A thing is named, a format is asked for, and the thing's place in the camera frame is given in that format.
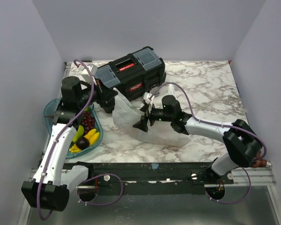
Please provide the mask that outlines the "white plastic bag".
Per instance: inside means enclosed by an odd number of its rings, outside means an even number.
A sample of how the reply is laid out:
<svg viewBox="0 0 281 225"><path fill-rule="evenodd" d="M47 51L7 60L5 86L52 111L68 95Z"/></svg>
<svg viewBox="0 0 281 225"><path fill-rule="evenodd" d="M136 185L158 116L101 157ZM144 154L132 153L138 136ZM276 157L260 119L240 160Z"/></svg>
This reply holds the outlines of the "white plastic bag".
<svg viewBox="0 0 281 225"><path fill-rule="evenodd" d="M143 112L133 106L118 89L113 90L118 93L114 97L113 123L130 137L144 143L176 147L182 147L190 142L190 136L175 132L169 122L156 121L153 126L148 126L147 132L134 128L133 124L140 120Z"/></svg>

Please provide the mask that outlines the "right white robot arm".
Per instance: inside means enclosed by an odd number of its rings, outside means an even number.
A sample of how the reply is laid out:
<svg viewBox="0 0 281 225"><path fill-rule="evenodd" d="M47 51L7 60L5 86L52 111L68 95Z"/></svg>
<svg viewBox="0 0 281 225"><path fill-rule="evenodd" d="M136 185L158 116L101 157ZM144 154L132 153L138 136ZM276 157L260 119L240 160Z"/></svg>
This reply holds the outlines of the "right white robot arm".
<svg viewBox="0 0 281 225"><path fill-rule="evenodd" d="M152 94L144 97L144 106L141 108L144 114L133 124L134 128L147 132L155 121L164 121L169 122L177 133L204 136L225 145L227 152L216 158L202 174L207 182L218 183L227 172L237 167L250 167L262 149L261 142L244 120L237 119L233 123L222 124L203 122L183 112L173 95L162 98L161 109L155 108L152 97Z"/></svg>

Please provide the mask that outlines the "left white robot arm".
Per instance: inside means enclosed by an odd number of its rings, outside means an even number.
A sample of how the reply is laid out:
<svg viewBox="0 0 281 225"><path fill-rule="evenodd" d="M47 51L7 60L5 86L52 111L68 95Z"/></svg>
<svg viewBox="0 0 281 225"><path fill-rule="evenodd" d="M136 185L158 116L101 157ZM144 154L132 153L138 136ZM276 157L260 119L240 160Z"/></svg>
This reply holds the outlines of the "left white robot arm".
<svg viewBox="0 0 281 225"><path fill-rule="evenodd" d="M62 80L61 95L42 162L32 180L23 182L21 188L29 205L38 211L63 211L70 193L81 183L90 185L94 182L94 193L98 192L100 175L95 175L91 167L78 164L66 174L62 170L84 110L93 102L110 103L117 91L107 88L96 78L87 83L70 76Z"/></svg>

